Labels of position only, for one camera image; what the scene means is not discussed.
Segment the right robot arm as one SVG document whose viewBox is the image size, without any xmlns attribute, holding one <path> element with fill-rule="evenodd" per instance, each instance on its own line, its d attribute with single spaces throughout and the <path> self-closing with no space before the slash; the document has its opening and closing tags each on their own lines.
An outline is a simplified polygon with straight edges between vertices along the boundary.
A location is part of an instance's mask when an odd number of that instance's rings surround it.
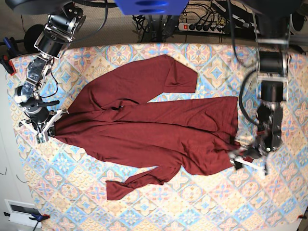
<svg viewBox="0 0 308 231">
<path fill-rule="evenodd" d="M 26 80 L 15 89 L 14 94 L 15 102 L 28 118 L 19 124 L 35 135 L 38 144 L 44 143 L 52 136 L 54 123 L 64 111 L 48 110 L 49 106 L 57 105 L 59 101 L 44 102 L 41 89 L 51 73 L 53 61 L 59 59 L 75 40 L 86 17 L 82 8 L 72 0 L 8 0 L 6 4 L 16 13 L 48 15 L 48 21 L 34 44 L 39 53 L 29 63 Z"/>
</svg>

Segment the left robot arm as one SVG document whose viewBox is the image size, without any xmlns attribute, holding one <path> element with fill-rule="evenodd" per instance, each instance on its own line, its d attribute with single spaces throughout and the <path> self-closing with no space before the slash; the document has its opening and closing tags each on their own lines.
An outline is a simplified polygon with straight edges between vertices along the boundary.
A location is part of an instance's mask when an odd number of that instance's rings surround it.
<svg viewBox="0 0 308 231">
<path fill-rule="evenodd" d="M 244 166 L 254 168 L 260 177 L 268 175 L 266 165 L 260 167 L 246 160 L 267 160 L 270 153 L 278 150 L 282 144 L 283 108 L 281 103 L 288 100 L 289 75 L 289 37 L 291 21 L 291 4 L 288 1 L 266 0 L 248 2 L 253 14 L 253 27 L 256 42 L 261 45 L 273 45 L 277 51 L 256 51 L 256 67 L 251 70 L 242 82 L 239 93 L 239 107 L 243 116 L 257 127 L 254 141 L 229 153 L 230 162 L 236 169 Z M 243 93 L 247 81 L 256 75 L 257 96 L 260 106 L 253 119 L 243 105 Z"/>
</svg>

